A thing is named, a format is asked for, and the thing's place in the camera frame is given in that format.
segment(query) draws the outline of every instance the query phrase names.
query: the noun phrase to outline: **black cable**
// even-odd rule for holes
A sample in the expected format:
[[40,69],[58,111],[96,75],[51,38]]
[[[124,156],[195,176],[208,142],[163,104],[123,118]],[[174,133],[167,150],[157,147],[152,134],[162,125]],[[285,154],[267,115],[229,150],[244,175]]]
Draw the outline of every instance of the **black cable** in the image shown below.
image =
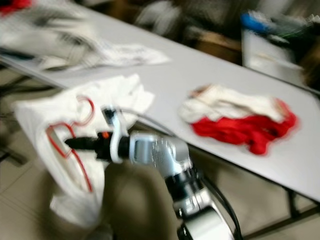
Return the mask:
[[235,211],[233,210],[232,206],[230,205],[227,198],[224,196],[224,194],[220,191],[220,189],[213,184],[210,179],[203,175],[201,176],[201,180],[203,183],[207,186],[207,188],[210,190],[210,192],[217,198],[217,200],[221,203],[221,205],[225,208],[225,210],[230,215],[234,225],[235,225],[235,231],[234,231],[234,237],[236,240],[243,240],[240,224],[237,218],[237,215]]

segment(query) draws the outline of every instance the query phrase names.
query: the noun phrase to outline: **red cloth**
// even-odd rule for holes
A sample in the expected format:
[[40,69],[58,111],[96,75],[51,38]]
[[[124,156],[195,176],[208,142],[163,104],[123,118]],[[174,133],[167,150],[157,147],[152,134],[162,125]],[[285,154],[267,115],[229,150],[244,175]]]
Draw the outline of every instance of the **red cloth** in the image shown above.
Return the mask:
[[263,155],[267,153],[268,143],[285,136],[297,123],[297,117],[288,106],[283,102],[280,104],[286,110],[282,123],[274,122],[266,116],[252,115],[236,119],[223,117],[218,121],[204,117],[191,126],[200,136],[235,145],[247,144],[250,152]]
[[32,0],[12,0],[12,3],[8,6],[1,6],[0,13],[5,16],[16,12],[20,9],[28,8],[32,5]]

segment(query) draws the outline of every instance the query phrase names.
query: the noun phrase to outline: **white cloth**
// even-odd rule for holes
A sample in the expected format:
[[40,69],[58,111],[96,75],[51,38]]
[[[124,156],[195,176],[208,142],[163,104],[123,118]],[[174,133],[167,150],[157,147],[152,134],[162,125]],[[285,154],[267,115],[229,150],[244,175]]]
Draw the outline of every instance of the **white cloth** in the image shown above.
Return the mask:
[[30,8],[0,17],[0,48],[35,56],[42,70],[169,61],[142,45],[105,42],[84,9],[69,0],[33,0]]
[[[164,53],[140,44],[112,44],[99,41],[96,44],[100,60],[96,66],[129,67],[135,65],[158,65],[170,62]],[[86,68],[80,64],[70,68],[71,71]]]
[[210,85],[197,97],[187,99],[178,114],[187,123],[205,117],[216,122],[223,117],[242,119],[252,115],[267,116],[278,123],[284,120],[284,113],[275,98],[245,95],[220,85]]
[[[73,128],[77,137],[96,137],[98,132],[112,131],[103,117],[101,108],[112,105],[142,114],[152,104],[154,95],[144,90],[139,76],[135,74],[130,77],[117,76],[90,82],[65,90],[53,97],[18,101],[14,105],[18,122],[63,191],[62,195],[53,197],[51,209],[71,223],[90,227],[97,222],[102,205],[104,166],[96,160],[95,153],[78,152],[93,188],[93,192],[89,192],[76,159],[73,156],[67,160],[60,157],[46,134],[49,125],[59,122],[67,124],[81,122],[88,117],[91,107],[87,102],[78,100],[78,97],[82,96],[92,100],[95,111],[88,125]],[[137,120],[132,114],[123,116],[128,128]],[[67,128],[55,129],[53,137],[63,150],[66,152],[70,150],[64,144],[65,139],[71,138]]]

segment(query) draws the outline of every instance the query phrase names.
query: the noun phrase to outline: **white towel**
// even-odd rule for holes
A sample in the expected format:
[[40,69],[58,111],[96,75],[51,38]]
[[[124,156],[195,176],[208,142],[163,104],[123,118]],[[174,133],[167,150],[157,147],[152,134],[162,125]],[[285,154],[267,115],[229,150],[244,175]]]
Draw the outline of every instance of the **white towel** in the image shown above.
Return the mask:
[[[101,108],[112,105],[142,114],[153,102],[154,95],[144,90],[139,76],[135,74],[90,82],[53,97],[19,101],[14,105],[18,122],[63,191],[62,195],[53,197],[51,209],[71,223],[90,227],[99,219],[105,182],[104,166],[96,160],[95,153],[78,152],[92,185],[93,192],[89,192],[79,163],[73,156],[67,160],[60,157],[46,134],[49,125],[83,122],[88,117],[91,107],[88,102],[79,101],[79,97],[92,100],[95,112],[88,125],[73,128],[75,135],[96,137],[98,132],[112,131],[100,111]],[[129,128],[137,117],[124,114],[124,119]],[[58,139],[56,141],[66,152],[70,149],[64,144],[64,140],[70,137],[67,128],[60,127],[54,131],[53,138]]]
[[187,99],[178,114],[187,123],[195,123],[207,117],[216,122],[226,117],[242,119],[251,115],[267,116],[277,123],[284,120],[275,98],[245,95],[221,85],[210,85],[197,97]]

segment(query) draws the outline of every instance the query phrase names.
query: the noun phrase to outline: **black and white cloth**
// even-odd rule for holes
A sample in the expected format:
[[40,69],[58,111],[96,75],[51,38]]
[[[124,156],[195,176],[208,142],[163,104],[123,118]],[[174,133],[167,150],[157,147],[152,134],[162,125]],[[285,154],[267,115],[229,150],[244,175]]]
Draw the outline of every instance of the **black and white cloth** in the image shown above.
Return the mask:
[[106,43],[86,11],[69,0],[33,0],[31,7],[1,17],[0,49],[34,56],[44,70],[77,65],[125,67],[169,60],[142,45]]

